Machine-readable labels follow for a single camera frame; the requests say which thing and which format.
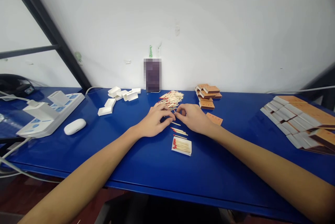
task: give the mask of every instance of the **white plug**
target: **white plug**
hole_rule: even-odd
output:
[[[64,106],[70,101],[70,99],[62,91],[55,91],[53,94],[48,96],[48,99],[58,106]]]
[[[44,120],[54,120],[58,117],[59,113],[56,112],[53,108],[51,108],[47,103],[45,102],[36,102],[34,100],[31,100],[27,102],[29,104],[27,107],[23,108],[23,111],[26,113],[32,115],[33,117],[44,121]]]

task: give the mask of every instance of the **white cord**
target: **white cord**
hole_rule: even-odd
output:
[[[13,152],[15,152],[17,149],[19,149],[21,146],[23,146],[24,144],[26,144],[28,141],[30,141],[32,139],[32,137],[28,137],[26,138],[24,141],[22,141],[22,143],[18,144],[16,147],[14,147],[12,150],[10,150],[8,153],[6,153],[5,155],[2,156],[3,159],[7,158],[9,155],[11,155]]]
[[[24,171],[22,171],[20,168],[14,166],[12,163],[8,162],[7,160],[5,160],[5,158],[7,158],[9,155],[11,155],[13,152],[15,152],[17,149],[19,149],[21,146],[23,146],[24,144],[26,144],[28,141],[30,141],[32,139],[32,137],[28,137],[26,138],[24,141],[22,141],[22,143],[18,144],[16,147],[14,147],[12,150],[10,150],[8,153],[6,153],[4,156],[0,157],[0,165],[1,163],[5,163],[7,166],[9,166],[10,168],[16,170],[18,173],[14,173],[14,174],[9,174],[9,175],[4,175],[4,176],[0,176],[0,179],[1,178],[7,178],[7,177],[12,177],[12,176],[16,176],[16,175],[19,175],[19,174],[24,174],[28,177],[31,177],[33,179],[37,179],[37,180],[41,180],[41,181],[45,181],[45,182],[51,182],[51,183],[59,183],[57,181],[50,181],[50,180],[44,180],[44,179],[40,179],[40,178],[37,178],[33,175],[30,175]]]
[[[16,176],[16,175],[19,175],[19,174],[21,174],[21,173],[14,173],[14,174],[10,174],[10,175],[0,176],[0,179],[2,179],[2,178],[12,177],[12,176]]]
[[[313,91],[313,90],[324,90],[324,89],[331,89],[331,88],[335,88],[335,85],[326,86],[326,87],[319,87],[319,88],[313,88],[313,89],[307,89],[307,90],[299,90],[299,91],[270,91],[270,92],[267,92],[267,93],[268,94],[270,94],[270,93],[296,93],[296,92]]]
[[[24,101],[27,101],[27,102],[30,101],[29,99],[26,99],[26,98],[20,98],[20,97],[16,97],[16,96],[2,96],[2,97],[0,97],[0,98],[2,98],[2,99],[5,99],[5,98],[16,98],[16,99],[24,100]]]
[[[89,92],[89,90],[93,89],[93,88],[104,88],[104,87],[102,87],[102,86],[92,86],[92,87],[90,87],[90,88],[87,89],[85,95],[87,95],[87,93]]]
[[[35,177],[35,176],[33,176],[33,175],[30,175],[29,173],[22,171],[20,168],[14,166],[11,162],[5,160],[5,159],[2,158],[2,157],[0,157],[0,161],[1,161],[2,163],[5,163],[5,164],[6,164],[7,166],[9,166],[10,168],[12,168],[12,169],[18,171],[19,173],[24,174],[24,175],[26,175],[26,176],[28,176],[28,177],[33,178],[33,179],[40,180],[40,181],[45,181],[45,182],[51,182],[51,183],[60,183],[60,182],[58,182],[58,181],[51,181],[51,180],[40,179],[40,178],[38,178],[38,177]]]
[[[5,93],[5,92],[3,92],[3,91],[0,91],[0,93],[1,93],[1,94],[4,94],[4,95],[6,95],[6,96],[10,96],[9,94],[7,94],[7,93]]]

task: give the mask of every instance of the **power strip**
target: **power strip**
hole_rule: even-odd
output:
[[[60,126],[61,123],[77,108],[77,106],[84,100],[85,96],[81,93],[72,93],[66,95],[70,100],[64,106],[52,104],[51,107],[59,112],[59,115],[54,120],[41,121],[34,118],[30,123],[25,125],[16,134],[27,138],[42,138],[53,134],[53,132]]]

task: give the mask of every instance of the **black metal frame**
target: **black metal frame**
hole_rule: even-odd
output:
[[[335,85],[335,64],[330,66],[321,75],[319,75],[302,89],[307,90],[332,85]],[[335,109],[335,89],[305,91],[301,92],[300,95],[308,98],[311,101],[314,101],[323,96],[321,105],[332,111]]]
[[[44,32],[44,34],[46,35],[46,37],[48,38],[48,40],[52,45],[45,47],[17,50],[17,51],[1,52],[0,59],[43,52],[48,50],[56,50],[59,56],[64,61],[64,63],[66,64],[66,66],[71,71],[72,75],[75,77],[75,79],[82,87],[83,92],[86,92],[86,90],[90,88],[92,85],[85,76],[83,70],[80,68],[79,64],[77,63],[77,60],[73,56],[72,52],[70,51],[69,47],[67,46],[66,42],[64,41],[60,32],[58,31],[50,15],[44,8],[41,0],[22,0],[22,1],[26,5],[31,15],[34,17],[34,19],[41,27],[42,31]]]

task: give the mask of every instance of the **pixelated screen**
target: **pixelated screen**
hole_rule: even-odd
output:
[[[161,59],[144,59],[144,82],[147,92],[157,92],[161,90]]]

